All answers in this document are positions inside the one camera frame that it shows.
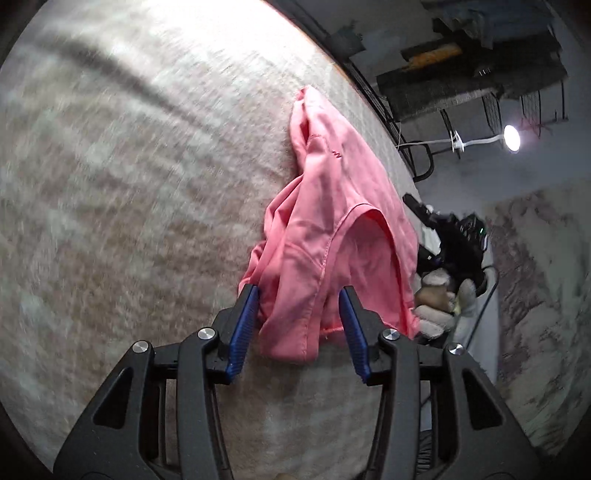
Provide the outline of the right hand in grey glove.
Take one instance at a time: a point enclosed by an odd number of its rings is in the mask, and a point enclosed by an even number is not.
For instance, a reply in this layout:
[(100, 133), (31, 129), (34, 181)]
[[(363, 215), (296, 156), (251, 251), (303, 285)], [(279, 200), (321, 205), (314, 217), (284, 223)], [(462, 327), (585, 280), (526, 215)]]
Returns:
[(414, 313), (423, 338), (435, 341), (449, 335), (454, 342), (465, 344), (477, 318), (476, 287), (466, 279), (454, 293), (447, 271), (432, 271), (422, 278), (415, 293)]

